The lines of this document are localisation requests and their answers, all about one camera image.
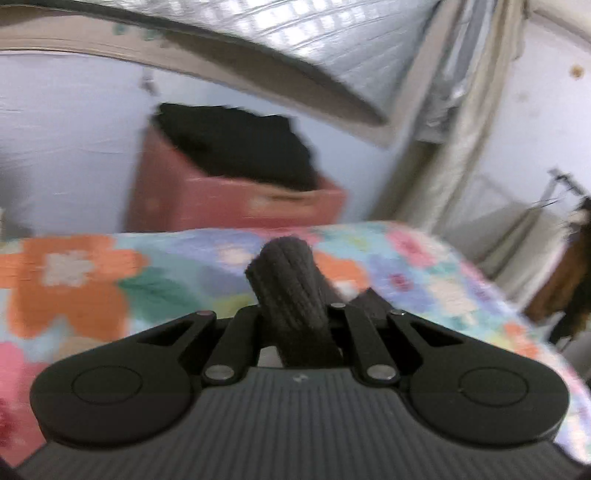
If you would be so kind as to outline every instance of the brown garment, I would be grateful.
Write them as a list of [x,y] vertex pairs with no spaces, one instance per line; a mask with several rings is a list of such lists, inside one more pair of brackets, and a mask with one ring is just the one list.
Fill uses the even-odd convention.
[[[524,314],[534,323],[542,322],[555,312],[562,312],[573,297],[575,288],[587,273],[591,233],[581,231],[546,282],[525,308]],[[580,314],[579,325],[584,325],[589,312]]]

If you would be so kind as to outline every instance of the beige trim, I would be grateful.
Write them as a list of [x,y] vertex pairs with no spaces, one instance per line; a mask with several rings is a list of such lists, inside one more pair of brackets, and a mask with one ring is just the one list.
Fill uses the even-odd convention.
[[341,130],[388,146],[411,128],[439,65],[460,0],[441,0],[390,120],[377,124],[358,100],[320,85],[299,69],[251,48],[190,34],[145,41],[145,30],[36,7],[0,8],[0,50],[51,50],[133,61],[189,74],[261,96],[322,119]]

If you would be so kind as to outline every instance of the bed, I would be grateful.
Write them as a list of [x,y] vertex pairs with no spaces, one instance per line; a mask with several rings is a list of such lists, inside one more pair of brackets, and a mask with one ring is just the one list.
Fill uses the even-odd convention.
[[46,365],[195,310],[233,315],[255,302],[244,268],[267,240],[282,235],[311,245],[318,266],[344,298],[371,286],[396,307],[552,367],[571,394],[556,443],[575,460],[591,463],[591,395],[580,378],[454,249],[391,222],[5,244],[0,456],[16,465],[43,443],[28,390]]

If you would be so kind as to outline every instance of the green leaf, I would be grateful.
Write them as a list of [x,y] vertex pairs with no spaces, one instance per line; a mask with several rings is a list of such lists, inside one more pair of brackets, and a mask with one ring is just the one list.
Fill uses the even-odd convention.
[[199,302],[187,289],[163,275],[161,268],[147,267],[137,277],[118,282],[135,318],[161,323],[200,310]]

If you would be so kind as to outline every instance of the pink storage box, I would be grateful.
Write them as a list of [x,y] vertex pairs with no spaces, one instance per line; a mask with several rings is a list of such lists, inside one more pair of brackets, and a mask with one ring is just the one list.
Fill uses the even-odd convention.
[[335,223],[345,192],[325,177],[320,189],[294,192],[252,180],[210,177],[151,125],[132,194],[126,230],[277,228]]

